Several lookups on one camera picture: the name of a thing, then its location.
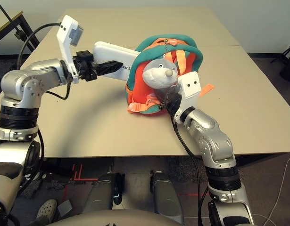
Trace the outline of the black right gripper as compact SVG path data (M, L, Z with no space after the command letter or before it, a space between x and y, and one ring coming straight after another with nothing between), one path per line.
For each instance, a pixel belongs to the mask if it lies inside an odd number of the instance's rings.
M166 90L164 101L168 112L177 112L179 109L182 99L179 91L180 87L178 85L173 85Z

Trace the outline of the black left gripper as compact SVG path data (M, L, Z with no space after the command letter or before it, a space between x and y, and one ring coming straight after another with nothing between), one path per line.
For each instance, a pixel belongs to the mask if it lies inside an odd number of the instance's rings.
M93 54L88 50L76 52L76 55L73 57L73 62L79 73L79 78L86 81L96 80L97 75L114 73L123 66L121 62L108 61L98 64L96 71Z

